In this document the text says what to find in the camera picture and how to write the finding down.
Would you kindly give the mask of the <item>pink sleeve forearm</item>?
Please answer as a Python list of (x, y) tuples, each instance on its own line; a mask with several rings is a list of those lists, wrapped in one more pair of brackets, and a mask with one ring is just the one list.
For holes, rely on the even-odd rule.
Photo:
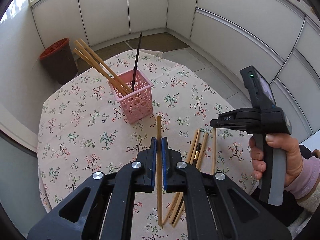
[(296, 199), (306, 197), (319, 182), (319, 159), (311, 157), (302, 158), (303, 167), (299, 176), (287, 187), (284, 188), (294, 195)]

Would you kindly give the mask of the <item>person right hand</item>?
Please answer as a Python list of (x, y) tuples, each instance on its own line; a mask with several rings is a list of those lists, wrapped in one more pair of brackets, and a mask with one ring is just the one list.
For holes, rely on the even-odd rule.
[[(284, 185), (287, 187), (300, 175), (303, 169), (303, 158), (298, 141), (285, 133), (267, 134), (265, 140), (268, 146), (280, 148), (286, 152), (287, 165)], [(263, 161), (264, 153), (256, 145), (253, 137), (249, 139), (248, 145), (251, 148), (253, 177), (260, 180), (267, 168), (267, 164)]]

